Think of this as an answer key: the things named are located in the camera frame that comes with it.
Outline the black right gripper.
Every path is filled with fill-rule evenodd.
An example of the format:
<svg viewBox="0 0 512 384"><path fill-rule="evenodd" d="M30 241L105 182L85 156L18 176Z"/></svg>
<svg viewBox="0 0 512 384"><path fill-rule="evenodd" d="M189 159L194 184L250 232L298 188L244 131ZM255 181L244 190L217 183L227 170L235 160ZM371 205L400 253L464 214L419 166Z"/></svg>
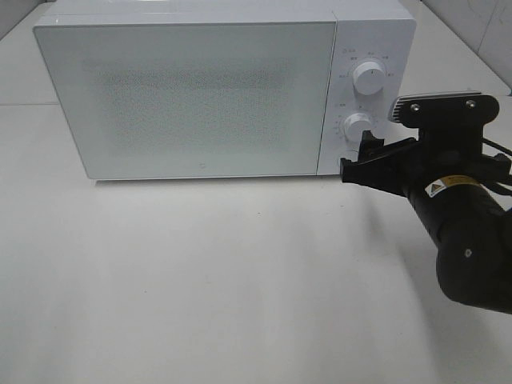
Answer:
<svg viewBox="0 0 512 384"><path fill-rule="evenodd" d="M417 140L384 143L364 130L358 159L340 159L342 182L407 196L433 240L511 238L511 212L491 196L511 194L511 152L482 127L419 129Z"/></svg>

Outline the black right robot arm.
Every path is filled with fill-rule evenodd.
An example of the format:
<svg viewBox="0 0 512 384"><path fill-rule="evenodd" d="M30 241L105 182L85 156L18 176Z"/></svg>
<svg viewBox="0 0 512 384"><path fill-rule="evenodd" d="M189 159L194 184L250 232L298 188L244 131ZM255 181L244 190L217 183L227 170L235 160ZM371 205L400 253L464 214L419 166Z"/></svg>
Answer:
<svg viewBox="0 0 512 384"><path fill-rule="evenodd" d="M455 150L428 154L426 140L385 144L368 130L357 161L342 159L344 183L404 197L438 252L436 274L450 300L511 312L511 212L486 191L475 160Z"/></svg>

